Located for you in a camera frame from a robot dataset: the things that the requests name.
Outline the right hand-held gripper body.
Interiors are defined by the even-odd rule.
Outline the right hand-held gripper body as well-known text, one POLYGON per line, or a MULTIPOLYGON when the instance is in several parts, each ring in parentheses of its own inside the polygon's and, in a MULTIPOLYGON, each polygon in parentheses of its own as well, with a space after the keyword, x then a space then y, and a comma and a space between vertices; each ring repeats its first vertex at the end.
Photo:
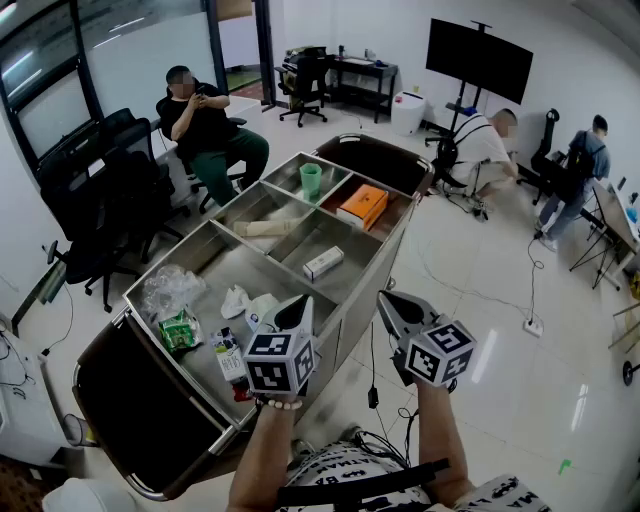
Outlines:
POLYGON ((392 362, 406 386, 414 380, 448 386, 467 370, 475 348, 475 338, 458 320, 418 326, 399 338, 392 362))

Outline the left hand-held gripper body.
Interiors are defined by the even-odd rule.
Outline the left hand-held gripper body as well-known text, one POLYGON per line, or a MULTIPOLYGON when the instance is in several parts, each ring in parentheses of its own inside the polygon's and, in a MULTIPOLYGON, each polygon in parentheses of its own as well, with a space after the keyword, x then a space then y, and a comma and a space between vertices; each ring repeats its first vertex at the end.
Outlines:
POLYGON ((243 353, 251 392, 305 395, 317 363, 314 341, 301 329, 256 332, 243 353))

